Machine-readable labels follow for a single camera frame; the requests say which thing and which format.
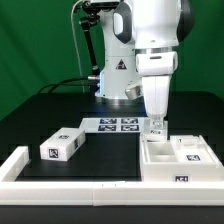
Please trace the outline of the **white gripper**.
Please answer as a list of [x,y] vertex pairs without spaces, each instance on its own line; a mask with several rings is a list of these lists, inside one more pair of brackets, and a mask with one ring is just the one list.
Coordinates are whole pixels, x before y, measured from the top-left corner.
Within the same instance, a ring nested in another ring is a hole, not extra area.
[[142,80],[146,114],[152,128],[164,128],[170,80],[177,66],[175,51],[136,55],[136,69]]

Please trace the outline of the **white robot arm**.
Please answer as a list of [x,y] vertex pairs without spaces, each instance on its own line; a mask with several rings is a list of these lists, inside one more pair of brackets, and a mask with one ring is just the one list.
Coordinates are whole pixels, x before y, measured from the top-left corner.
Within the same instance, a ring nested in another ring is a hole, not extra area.
[[189,0],[90,0],[100,20],[105,66],[96,97],[143,99],[149,125],[165,125],[170,80],[178,67],[175,48],[191,32]]

